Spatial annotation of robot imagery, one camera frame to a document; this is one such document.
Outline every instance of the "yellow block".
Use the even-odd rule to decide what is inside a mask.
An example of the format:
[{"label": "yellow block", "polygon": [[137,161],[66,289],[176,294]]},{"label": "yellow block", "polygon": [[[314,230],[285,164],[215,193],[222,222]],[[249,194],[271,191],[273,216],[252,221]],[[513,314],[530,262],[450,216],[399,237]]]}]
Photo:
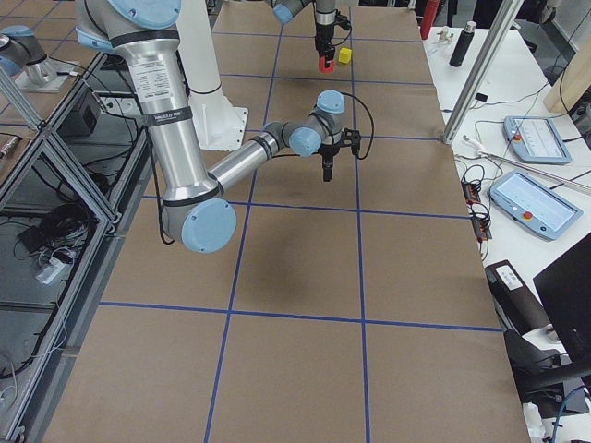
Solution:
[{"label": "yellow block", "polygon": [[351,61],[351,54],[353,51],[349,48],[341,48],[339,51],[339,63],[349,63]]}]

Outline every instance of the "red cylinder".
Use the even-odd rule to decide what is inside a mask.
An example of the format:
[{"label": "red cylinder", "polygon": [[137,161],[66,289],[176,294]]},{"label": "red cylinder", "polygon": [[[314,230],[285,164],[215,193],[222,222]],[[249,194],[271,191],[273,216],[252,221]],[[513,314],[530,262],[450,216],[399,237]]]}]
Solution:
[{"label": "red cylinder", "polygon": [[425,6],[425,13],[423,14],[423,20],[421,21],[421,39],[427,39],[428,32],[431,30],[431,26],[433,26],[439,6],[440,0],[428,0]]}]

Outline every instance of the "blue joint cap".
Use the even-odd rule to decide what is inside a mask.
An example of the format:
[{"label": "blue joint cap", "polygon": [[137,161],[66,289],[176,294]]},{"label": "blue joint cap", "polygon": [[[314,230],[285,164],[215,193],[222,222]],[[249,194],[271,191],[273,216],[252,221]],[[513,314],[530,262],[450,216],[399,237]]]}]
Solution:
[{"label": "blue joint cap", "polygon": [[337,90],[325,90],[320,93],[316,105],[325,113],[344,113],[344,96]]},{"label": "blue joint cap", "polygon": [[108,1],[127,20],[149,30],[163,30],[174,25],[181,12],[181,0]]},{"label": "blue joint cap", "polygon": [[99,39],[96,36],[89,34],[88,32],[84,32],[79,28],[76,28],[76,33],[78,35],[78,42],[82,46],[86,46],[87,48],[91,48],[95,51],[99,51],[101,53],[107,54],[114,54],[115,51],[113,50],[113,45],[106,39]]},{"label": "blue joint cap", "polygon": [[15,76],[20,72],[19,65],[3,56],[0,56],[0,68],[4,69],[9,77]]},{"label": "blue joint cap", "polygon": [[301,157],[309,157],[316,152],[322,140],[318,133],[309,127],[299,127],[289,138],[289,147]]},{"label": "blue joint cap", "polygon": [[13,25],[7,26],[3,30],[0,30],[0,33],[8,37],[34,37],[33,31],[25,26],[25,25]]},{"label": "blue joint cap", "polygon": [[181,238],[191,251],[210,254],[226,246],[235,230],[234,208],[222,198],[211,198],[189,212]]},{"label": "blue joint cap", "polygon": [[282,25],[286,25],[294,19],[292,11],[287,6],[277,5],[273,8],[273,14],[281,22]]}]

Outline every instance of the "white table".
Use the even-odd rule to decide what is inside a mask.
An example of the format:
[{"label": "white table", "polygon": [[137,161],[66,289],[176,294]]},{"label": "white table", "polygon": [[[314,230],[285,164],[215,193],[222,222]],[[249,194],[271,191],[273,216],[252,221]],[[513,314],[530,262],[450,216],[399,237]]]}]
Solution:
[{"label": "white table", "polygon": [[[440,31],[441,28],[433,28],[429,38],[424,42],[424,46],[428,57],[429,68],[438,91],[443,117],[447,121],[451,115],[448,110],[453,109],[488,31],[476,30],[472,45],[468,50],[464,63],[460,67],[450,66],[449,60],[461,29],[452,30],[455,38],[451,44],[438,42],[439,36],[437,34]],[[539,95],[526,98],[518,103],[488,105],[482,109],[470,111],[452,143],[453,151],[456,154],[466,157],[475,156],[474,148],[465,143],[462,140],[462,136],[467,135],[470,138],[476,138],[476,121],[490,120],[501,122],[507,115],[556,115],[549,113],[543,104],[543,99],[550,90],[550,85],[544,87],[546,83],[546,78],[543,76],[533,55],[531,55],[525,46],[519,32],[516,30],[510,31],[499,53],[496,55],[479,92],[488,95],[488,102],[493,103],[516,101],[528,94],[533,94],[543,89]],[[563,139],[580,136],[568,115],[555,118],[554,124]],[[506,150],[507,142],[502,132],[502,124],[479,123],[478,130],[481,141],[489,152],[501,156],[505,155],[510,160],[518,160],[510,150]],[[562,166],[533,166],[567,178],[575,177],[591,169],[591,151],[582,140],[567,143],[567,149],[573,156],[572,163]],[[468,165],[475,163],[482,164],[486,171],[486,177],[489,178],[494,177],[498,171],[491,162],[481,160],[466,163]],[[515,168],[504,163],[502,169],[507,173]],[[464,172],[464,167],[461,163],[458,163],[458,172],[460,175]],[[469,175],[468,179],[476,178],[478,174],[477,172],[475,173],[474,175]],[[546,186],[556,185],[556,183],[538,175],[533,176]],[[581,178],[579,182],[591,186],[591,174]],[[537,296],[533,278],[552,261],[591,232],[591,196],[569,189],[566,186],[556,189],[558,194],[582,209],[585,214],[558,240],[549,242],[529,233],[504,212],[491,206],[487,195],[490,183],[490,181],[484,182],[482,191],[480,192],[483,202],[491,208],[492,224],[490,230],[493,237],[488,242],[489,250],[484,260],[484,265],[487,266],[508,259],[527,286]],[[542,349],[555,347],[555,345],[539,332],[533,331],[526,338]],[[545,426],[550,431],[551,422],[552,420],[545,420]],[[557,441],[570,441],[571,439],[591,440],[591,414],[563,417],[561,423],[564,425],[564,428],[559,430]]]}]

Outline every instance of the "red object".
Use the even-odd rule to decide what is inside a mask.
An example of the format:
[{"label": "red object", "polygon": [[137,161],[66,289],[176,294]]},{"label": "red object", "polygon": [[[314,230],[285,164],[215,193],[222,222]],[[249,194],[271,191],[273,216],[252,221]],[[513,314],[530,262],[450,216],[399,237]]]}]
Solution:
[{"label": "red object", "polygon": [[328,74],[330,72],[333,72],[334,71],[334,60],[331,60],[327,64],[326,57],[322,56],[318,60],[318,68],[320,69],[320,72],[323,72],[324,74]]},{"label": "red object", "polygon": [[425,14],[423,14],[423,20],[421,21],[421,39],[427,39],[428,32],[431,30],[431,26],[433,26],[439,6],[440,0],[428,0],[425,6]]}]

